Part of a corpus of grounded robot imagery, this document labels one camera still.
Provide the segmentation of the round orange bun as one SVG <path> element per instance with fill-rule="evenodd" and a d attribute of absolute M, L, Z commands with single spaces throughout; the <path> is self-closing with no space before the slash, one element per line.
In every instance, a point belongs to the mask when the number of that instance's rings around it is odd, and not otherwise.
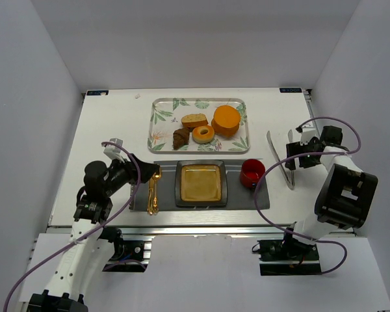
<path fill-rule="evenodd" d="M 237 109 L 222 105 L 215 110 L 211 125 L 215 133 L 229 138 L 237 133 L 240 122 L 241 115 Z"/>

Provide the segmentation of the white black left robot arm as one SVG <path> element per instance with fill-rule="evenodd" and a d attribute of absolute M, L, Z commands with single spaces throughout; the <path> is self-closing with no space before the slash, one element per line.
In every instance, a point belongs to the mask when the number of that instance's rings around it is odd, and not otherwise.
<path fill-rule="evenodd" d="M 118 253 L 121 234 L 107 228 L 111 196 L 124 185 L 147 183 L 159 173 L 157 164 L 117 155 L 107 166 L 92 161 L 84 169 L 84 185 L 77 193 L 76 210 L 69 239 L 55 273 L 40 294 L 33 294 L 28 311 L 87 311 L 85 297 L 92 280 Z"/>

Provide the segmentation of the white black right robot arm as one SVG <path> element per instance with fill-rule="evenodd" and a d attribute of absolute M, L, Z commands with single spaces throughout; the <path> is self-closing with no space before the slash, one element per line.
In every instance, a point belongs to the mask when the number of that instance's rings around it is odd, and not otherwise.
<path fill-rule="evenodd" d="M 354 164 L 348 148 L 342 145 L 340 127 L 325 126 L 320 135 L 313 128 L 296 129 L 300 141 L 286 145 L 287 156 L 324 152 L 328 155 L 304 155 L 287 161 L 285 167 L 311 168 L 323 165 L 328 176 L 317 196 L 314 212 L 289 228 L 300 236 L 286 233 L 279 245 L 282 259 L 296 259 L 308 254 L 316 241 L 335 229 L 360 228 L 365 223 L 374 197 L 378 178 Z"/>

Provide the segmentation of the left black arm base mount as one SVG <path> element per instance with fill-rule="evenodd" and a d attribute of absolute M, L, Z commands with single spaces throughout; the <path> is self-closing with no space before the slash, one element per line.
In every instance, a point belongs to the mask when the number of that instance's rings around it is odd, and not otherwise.
<path fill-rule="evenodd" d="M 104 266 L 104 272 L 143 273 L 151 253 L 151 237 L 128 234 L 120 228 L 108 227 L 103 235 L 114 245 L 114 254 Z"/>

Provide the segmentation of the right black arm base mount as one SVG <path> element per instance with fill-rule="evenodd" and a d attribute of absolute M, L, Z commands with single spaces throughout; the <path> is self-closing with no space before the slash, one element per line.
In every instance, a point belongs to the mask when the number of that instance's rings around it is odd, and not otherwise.
<path fill-rule="evenodd" d="M 322 272 L 316 246 L 287 250 L 284 240 L 259 240 L 252 253 L 259 256 L 261 276 L 314 276 Z"/>

